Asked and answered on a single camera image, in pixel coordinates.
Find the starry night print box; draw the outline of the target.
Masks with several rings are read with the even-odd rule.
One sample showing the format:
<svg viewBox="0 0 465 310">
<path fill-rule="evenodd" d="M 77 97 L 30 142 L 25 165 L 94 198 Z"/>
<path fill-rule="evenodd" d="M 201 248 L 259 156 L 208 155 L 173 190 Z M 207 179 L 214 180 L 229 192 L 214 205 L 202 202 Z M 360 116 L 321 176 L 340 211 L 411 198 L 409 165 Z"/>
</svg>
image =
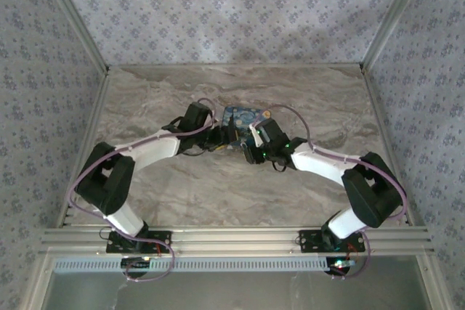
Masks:
<svg viewBox="0 0 465 310">
<path fill-rule="evenodd" d="M 224 108 L 221 125 L 224 144 L 233 144 L 233 150 L 240 149 L 244 144 L 254 146 L 254 139 L 248 125 L 252 123 L 259 111 L 261 110 L 251 107 L 226 106 Z M 227 141 L 226 126 L 229 118 L 233 118 L 235 123 L 234 142 Z"/>
</svg>

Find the grey metal panel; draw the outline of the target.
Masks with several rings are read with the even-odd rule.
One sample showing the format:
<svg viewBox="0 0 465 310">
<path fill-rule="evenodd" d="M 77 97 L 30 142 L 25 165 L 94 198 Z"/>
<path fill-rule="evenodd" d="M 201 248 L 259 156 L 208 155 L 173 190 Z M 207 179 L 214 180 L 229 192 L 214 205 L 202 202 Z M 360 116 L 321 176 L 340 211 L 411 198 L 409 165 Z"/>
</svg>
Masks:
<svg viewBox="0 0 465 310">
<path fill-rule="evenodd" d="M 55 261 L 27 310 L 433 310 L 416 259 L 375 257 L 359 276 L 324 272 L 174 272 L 129 282 L 92 260 Z"/>
</svg>

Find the aluminium mounting rail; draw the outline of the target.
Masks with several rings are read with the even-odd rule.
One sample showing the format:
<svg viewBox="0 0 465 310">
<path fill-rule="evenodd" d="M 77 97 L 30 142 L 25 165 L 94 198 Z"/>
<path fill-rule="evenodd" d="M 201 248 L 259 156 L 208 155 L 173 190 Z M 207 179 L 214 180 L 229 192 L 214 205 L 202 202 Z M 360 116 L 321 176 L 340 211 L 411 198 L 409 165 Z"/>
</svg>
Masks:
<svg viewBox="0 0 465 310">
<path fill-rule="evenodd" d="M 297 257 L 302 254 L 298 227 L 171 227 L 171 247 L 180 257 Z M 71 226 L 47 229 L 39 250 L 43 253 L 102 255 L 110 229 L 99 226 Z M 419 256 L 434 253 L 425 227 L 381 227 L 365 231 L 365 250 L 352 256 Z"/>
</svg>

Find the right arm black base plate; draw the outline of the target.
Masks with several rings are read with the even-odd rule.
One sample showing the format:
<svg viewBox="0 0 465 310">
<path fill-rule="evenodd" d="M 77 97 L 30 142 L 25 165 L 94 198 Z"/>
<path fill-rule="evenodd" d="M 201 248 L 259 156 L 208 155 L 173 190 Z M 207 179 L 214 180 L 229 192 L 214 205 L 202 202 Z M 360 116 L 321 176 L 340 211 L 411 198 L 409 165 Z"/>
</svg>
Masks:
<svg viewBox="0 0 465 310">
<path fill-rule="evenodd" d="M 300 230 L 295 242 L 302 253 L 348 253 L 365 252 L 365 241 L 361 233 L 353 233 L 344 239 L 329 231 L 319 229 Z"/>
</svg>

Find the aluminium table edge rail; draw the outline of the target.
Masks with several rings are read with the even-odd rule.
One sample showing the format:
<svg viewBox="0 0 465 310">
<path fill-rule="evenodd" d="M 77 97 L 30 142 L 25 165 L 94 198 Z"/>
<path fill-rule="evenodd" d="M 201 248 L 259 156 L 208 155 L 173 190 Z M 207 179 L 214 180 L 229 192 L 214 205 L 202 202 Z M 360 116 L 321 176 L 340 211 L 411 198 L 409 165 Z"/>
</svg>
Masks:
<svg viewBox="0 0 465 310">
<path fill-rule="evenodd" d="M 105 104 L 105 98 L 106 98 L 106 94 L 108 91 L 108 84 L 109 84 L 108 72 L 104 72 L 104 74 L 102 75 L 102 79 L 100 81 L 100 85 L 98 86 L 98 90 L 97 90 L 94 103 L 92 105 L 89 120 L 87 122 L 86 129 L 84 132 L 84 137 L 82 139 L 81 146 L 77 154 L 76 162 L 70 174 L 70 181 L 68 183 L 68 187 L 64 195 L 60 213 L 58 215 L 56 223 L 54 224 L 55 228 L 61 228 L 65 222 L 66 213 L 69 207 L 68 197 L 69 197 L 69 194 L 73 192 L 73 189 L 71 187 L 77 180 L 78 175 L 80 174 L 81 169 L 83 168 L 86 162 L 86 159 L 89 156 L 89 153 L 92 151 L 95 137 L 97 134 L 97 127 L 98 127 L 100 115 L 101 115 L 102 109 Z"/>
<path fill-rule="evenodd" d="M 373 89 L 373 85 L 371 83 L 369 75 L 362 70 L 363 78 L 365 81 L 365 86 L 367 89 L 367 94 L 370 98 L 372 107 L 373 107 L 373 112 L 376 117 L 376 121 L 379 126 L 379 131 L 381 134 L 382 142 L 383 142 L 383 147 L 384 151 L 387 155 L 387 163 L 389 164 L 392 173 L 396 176 L 397 180 L 399 181 L 400 185 L 403 187 L 403 189 L 406 189 L 405 184 L 402 181 L 401 175 L 400 175 L 400 168 L 397 164 L 397 159 L 395 157 L 395 154 L 393 153 L 390 141 L 389 141 L 389 134 L 387 131 L 386 126 L 384 125 L 384 114 L 383 110 L 381 108 L 380 102 L 376 98 L 375 90 Z"/>
</svg>

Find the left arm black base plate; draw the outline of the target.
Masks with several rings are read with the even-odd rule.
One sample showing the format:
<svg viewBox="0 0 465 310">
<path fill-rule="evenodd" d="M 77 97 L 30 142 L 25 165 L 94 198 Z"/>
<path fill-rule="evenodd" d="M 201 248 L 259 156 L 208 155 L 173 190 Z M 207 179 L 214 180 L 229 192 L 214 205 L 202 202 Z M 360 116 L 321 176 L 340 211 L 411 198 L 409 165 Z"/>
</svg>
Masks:
<svg viewBox="0 0 465 310">
<path fill-rule="evenodd" d="M 142 238 L 150 239 L 150 242 L 140 242 L 127 239 L 117 232 L 111 232 L 108 237 L 107 253 L 148 253 L 148 254 L 169 254 L 166 246 L 154 243 L 153 240 L 160 240 L 167 245 L 171 244 L 170 231 L 146 231 Z"/>
</svg>

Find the aluminium corner post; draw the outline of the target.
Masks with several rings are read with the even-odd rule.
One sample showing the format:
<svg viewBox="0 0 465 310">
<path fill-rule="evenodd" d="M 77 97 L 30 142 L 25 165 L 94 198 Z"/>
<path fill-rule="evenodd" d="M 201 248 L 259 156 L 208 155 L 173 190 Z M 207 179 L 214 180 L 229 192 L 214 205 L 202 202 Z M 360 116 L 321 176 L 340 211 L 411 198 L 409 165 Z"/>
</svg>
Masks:
<svg viewBox="0 0 465 310">
<path fill-rule="evenodd" d="M 375 65 L 376 60 L 382 53 L 389 37 L 392 35 L 393 30 L 402 17 L 403 12 L 407 9 L 410 1 L 411 0 L 392 0 L 376 35 L 365 53 L 363 61 L 360 63 L 363 73 L 367 73 Z"/>
<path fill-rule="evenodd" d="M 104 75 L 108 71 L 97 45 L 72 0 L 56 0 L 94 66 Z"/>
</svg>

